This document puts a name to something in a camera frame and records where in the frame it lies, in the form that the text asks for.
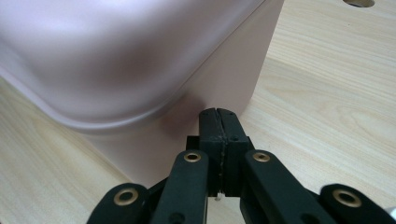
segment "light wood grain surface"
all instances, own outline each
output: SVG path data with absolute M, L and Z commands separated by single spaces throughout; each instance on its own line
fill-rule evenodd
M 286 0 L 240 117 L 308 189 L 330 183 L 396 205 L 396 2 Z M 0 222 L 84 223 L 127 179 L 77 134 L 0 81 Z M 243 223 L 235 199 L 208 223 Z

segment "white object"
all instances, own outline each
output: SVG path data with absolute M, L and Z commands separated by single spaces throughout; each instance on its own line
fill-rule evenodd
M 198 113 L 240 113 L 283 0 L 0 2 L 0 76 L 151 186 Z

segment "wood tabletop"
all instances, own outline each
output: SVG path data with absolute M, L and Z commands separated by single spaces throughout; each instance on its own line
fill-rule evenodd
M 396 206 L 396 2 L 286 0 L 240 117 L 308 189 L 342 183 Z M 0 80 L 0 222 L 85 223 L 128 179 Z M 208 223 L 243 223 L 209 199 Z

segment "plastic container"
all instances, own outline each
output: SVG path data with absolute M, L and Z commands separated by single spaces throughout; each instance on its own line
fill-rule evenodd
M 201 110 L 246 107 L 282 4 L 0 2 L 0 75 L 149 187 Z

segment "wooden table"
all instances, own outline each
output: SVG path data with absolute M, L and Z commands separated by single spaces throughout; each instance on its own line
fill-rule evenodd
M 286 0 L 240 117 L 308 189 L 330 183 L 396 205 L 396 2 Z M 127 179 L 77 134 L 0 81 L 0 222 L 84 223 Z M 208 223 L 243 223 L 236 199 Z

